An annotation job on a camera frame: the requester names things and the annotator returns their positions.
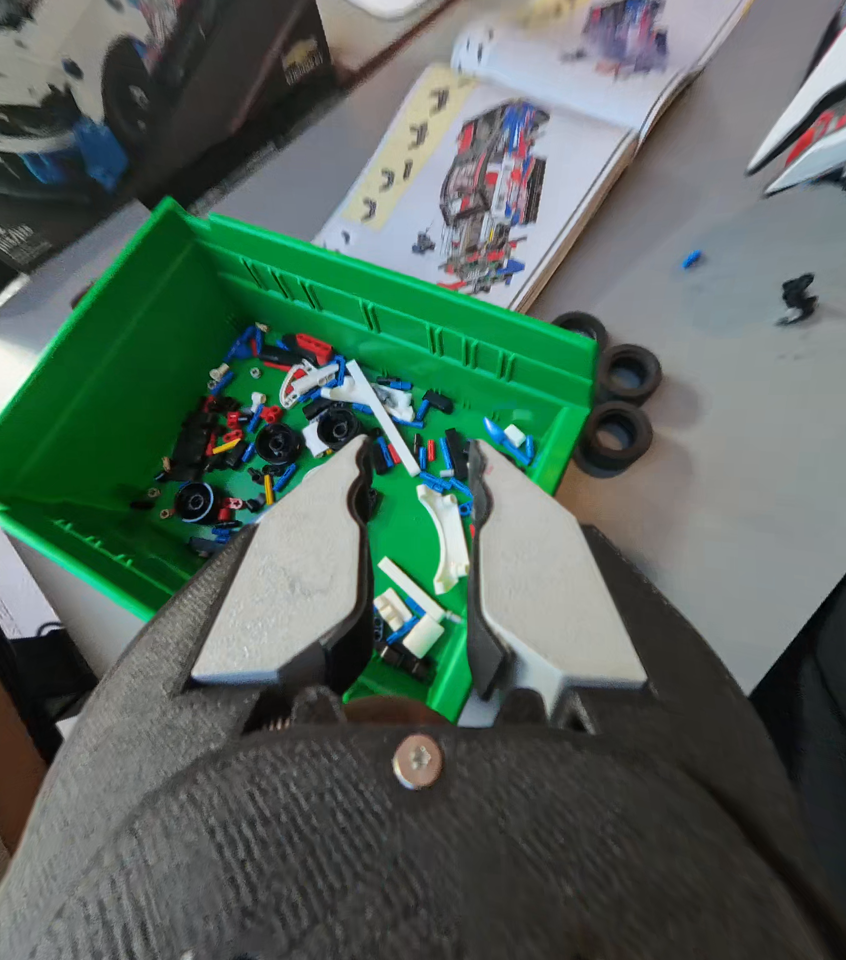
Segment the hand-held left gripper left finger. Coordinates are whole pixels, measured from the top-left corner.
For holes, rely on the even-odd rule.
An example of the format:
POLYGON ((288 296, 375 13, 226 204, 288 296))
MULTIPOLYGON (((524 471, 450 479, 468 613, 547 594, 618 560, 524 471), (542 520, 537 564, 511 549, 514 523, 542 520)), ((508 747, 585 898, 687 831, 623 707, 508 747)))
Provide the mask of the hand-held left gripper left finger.
POLYGON ((346 692, 373 651, 367 530, 373 471, 365 435, 350 440, 269 508, 246 536, 190 678, 285 695, 346 692))

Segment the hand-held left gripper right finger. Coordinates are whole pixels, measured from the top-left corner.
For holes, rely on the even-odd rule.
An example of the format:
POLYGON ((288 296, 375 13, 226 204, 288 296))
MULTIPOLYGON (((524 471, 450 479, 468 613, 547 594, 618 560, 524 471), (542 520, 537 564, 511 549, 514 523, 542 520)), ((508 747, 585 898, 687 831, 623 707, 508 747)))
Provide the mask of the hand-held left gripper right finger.
POLYGON ((642 689, 645 666, 574 514, 486 441, 470 447, 469 479, 475 695, 523 689, 558 702, 570 689, 642 689))

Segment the green plastic bin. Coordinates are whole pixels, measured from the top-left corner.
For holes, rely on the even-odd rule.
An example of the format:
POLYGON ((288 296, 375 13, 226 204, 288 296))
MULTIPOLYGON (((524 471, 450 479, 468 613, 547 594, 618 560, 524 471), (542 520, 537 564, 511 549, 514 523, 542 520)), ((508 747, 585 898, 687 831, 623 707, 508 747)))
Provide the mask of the green plastic bin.
MULTIPOLYGON (((235 572, 240 537, 257 522, 200 564, 186 558, 176 535, 156 533, 129 510, 172 449, 182 416, 204 395, 210 370, 256 325, 331 342, 376 372, 457 393, 465 413, 479 406, 517 426, 536 450, 533 465, 518 469, 552 497, 590 413, 596 361, 579 337, 499 306, 234 220, 198 220, 172 201, 158 207, 0 413, 0 526, 142 618, 166 619, 185 588, 217 574, 208 610, 181 614, 196 636, 183 682, 202 693, 261 693, 279 702, 289 695, 190 678, 235 572)), ((477 441, 501 452, 501 439, 477 441)), ((454 720, 474 691, 468 577, 457 594, 465 623, 453 654, 461 668, 430 692, 415 691, 401 674, 387 679, 374 662, 381 564, 368 534, 373 651, 343 694, 415 697, 454 720)))

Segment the grey desk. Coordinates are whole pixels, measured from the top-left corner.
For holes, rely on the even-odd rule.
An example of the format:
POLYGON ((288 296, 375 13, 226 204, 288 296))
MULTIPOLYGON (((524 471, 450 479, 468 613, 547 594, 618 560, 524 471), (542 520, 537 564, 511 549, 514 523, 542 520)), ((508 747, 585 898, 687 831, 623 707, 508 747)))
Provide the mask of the grey desk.
MULTIPOLYGON (((650 449, 624 473, 597 477, 573 462, 578 437, 553 495, 645 573, 745 693, 846 573, 846 194, 823 184, 765 198, 778 171, 744 173, 835 6, 753 2, 536 299, 524 311, 500 306, 595 349, 590 413, 601 352, 553 318, 591 313, 608 348, 633 344, 658 357, 664 379, 641 408, 650 449), (696 249, 704 261, 682 270, 696 249), (805 273, 815 275, 815 313, 776 325, 783 283, 805 273)), ((313 238, 422 72, 447 64, 477 19, 516 10, 454 3, 206 217, 171 198, 158 207, 173 202, 198 220, 234 220, 381 268, 313 238)), ((124 236, 96 284, 157 209, 124 236)))

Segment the white curved toy panel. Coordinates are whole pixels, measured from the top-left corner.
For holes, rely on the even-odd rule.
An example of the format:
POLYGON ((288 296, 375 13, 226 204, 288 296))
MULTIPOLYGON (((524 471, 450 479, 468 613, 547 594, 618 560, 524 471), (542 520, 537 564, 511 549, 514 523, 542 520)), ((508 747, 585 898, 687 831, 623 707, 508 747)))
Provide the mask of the white curved toy panel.
POLYGON ((439 560, 433 575, 437 595, 447 594, 470 573, 470 554, 459 503, 452 493, 439 493, 430 486, 416 487, 417 498, 427 510, 437 532, 439 560))

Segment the black toy wheel rim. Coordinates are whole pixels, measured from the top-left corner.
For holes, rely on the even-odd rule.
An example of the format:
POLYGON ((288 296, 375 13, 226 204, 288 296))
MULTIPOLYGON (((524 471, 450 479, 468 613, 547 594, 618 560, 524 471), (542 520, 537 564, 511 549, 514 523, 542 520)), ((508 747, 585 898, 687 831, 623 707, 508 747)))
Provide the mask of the black toy wheel rim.
POLYGON ((283 422, 261 427, 254 441, 254 449, 263 462, 273 467, 294 464, 305 446, 298 430, 283 422))
POLYGON ((342 450, 364 432, 364 427, 353 408, 345 403, 333 403, 318 418, 316 435, 326 449, 342 450))
POLYGON ((214 486, 203 481, 189 482, 177 489, 173 515, 188 524, 211 524, 218 515, 219 499, 219 491, 214 486))

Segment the pile of small toy parts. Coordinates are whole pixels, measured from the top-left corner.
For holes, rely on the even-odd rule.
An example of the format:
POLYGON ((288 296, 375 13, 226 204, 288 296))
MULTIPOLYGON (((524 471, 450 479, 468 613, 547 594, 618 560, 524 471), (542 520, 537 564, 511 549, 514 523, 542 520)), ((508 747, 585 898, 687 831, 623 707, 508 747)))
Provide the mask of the pile of small toy parts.
POLYGON ((345 369, 348 360, 356 359, 309 334, 276 336, 261 323, 246 329, 210 370, 205 393, 190 410, 221 414, 200 480, 220 494, 216 519, 196 525, 173 515, 177 489, 187 484, 165 479, 177 436, 151 486, 129 502, 130 519, 150 520, 156 533, 177 536, 186 558, 204 564, 336 453, 317 438, 318 418, 333 403, 351 406, 363 424, 362 435, 369 438, 372 458, 367 524, 374 558, 381 564, 374 602, 374 662, 384 665, 388 680, 401 674, 415 691, 430 692, 461 668, 453 651, 464 630, 457 594, 465 579, 446 594, 434 592, 439 541, 416 487, 456 496, 469 547, 475 534, 469 479, 473 440, 502 440, 501 452, 525 469, 534 463, 535 438, 483 414, 479 406, 465 413, 456 392, 435 390, 426 380, 392 376, 386 368, 378 372, 356 360, 421 468, 419 476, 411 477, 369 408, 354 402, 353 381, 345 369), (260 428, 280 422, 301 432, 305 441, 299 459, 281 467, 263 462, 254 449, 260 428))

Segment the long black toy beam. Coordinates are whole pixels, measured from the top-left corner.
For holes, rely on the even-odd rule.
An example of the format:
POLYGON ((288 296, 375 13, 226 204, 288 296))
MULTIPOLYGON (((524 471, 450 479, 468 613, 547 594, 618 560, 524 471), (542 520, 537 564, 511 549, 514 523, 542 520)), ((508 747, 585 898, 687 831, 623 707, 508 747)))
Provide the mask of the long black toy beam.
POLYGON ((168 482, 189 483, 203 479, 206 464, 211 457, 211 441, 218 433, 221 414, 217 411, 197 409, 190 411, 181 421, 179 434, 168 456, 165 468, 168 482))

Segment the long white toy panel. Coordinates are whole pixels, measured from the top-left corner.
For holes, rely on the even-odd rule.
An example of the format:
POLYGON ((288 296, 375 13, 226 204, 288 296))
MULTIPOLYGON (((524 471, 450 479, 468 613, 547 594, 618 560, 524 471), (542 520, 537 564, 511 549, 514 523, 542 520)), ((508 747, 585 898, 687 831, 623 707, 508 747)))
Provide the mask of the long white toy panel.
POLYGON ((384 436, 387 438, 388 443, 393 446, 393 450, 395 450, 400 464, 405 468, 409 476, 419 476, 421 468, 417 460, 414 459, 409 446, 406 444, 402 434, 388 414, 357 361, 348 360, 345 369, 347 377, 353 381, 352 396, 354 402, 369 408, 372 416, 377 420, 384 436))

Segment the open instruction booklet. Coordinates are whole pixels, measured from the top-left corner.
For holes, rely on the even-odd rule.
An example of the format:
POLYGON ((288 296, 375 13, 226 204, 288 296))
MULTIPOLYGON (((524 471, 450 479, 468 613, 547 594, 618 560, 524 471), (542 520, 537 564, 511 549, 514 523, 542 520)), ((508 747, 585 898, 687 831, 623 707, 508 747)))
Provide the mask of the open instruction booklet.
POLYGON ((749 2, 533 2, 417 78, 313 243, 524 311, 749 2))

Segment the black toy car box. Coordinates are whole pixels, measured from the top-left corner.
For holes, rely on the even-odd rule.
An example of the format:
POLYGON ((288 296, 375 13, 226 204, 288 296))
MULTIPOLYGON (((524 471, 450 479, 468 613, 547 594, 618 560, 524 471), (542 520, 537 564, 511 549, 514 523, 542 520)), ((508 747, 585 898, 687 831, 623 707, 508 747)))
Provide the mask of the black toy car box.
POLYGON ((0 305, 332 74, 315 2, 0 2, 0 305))

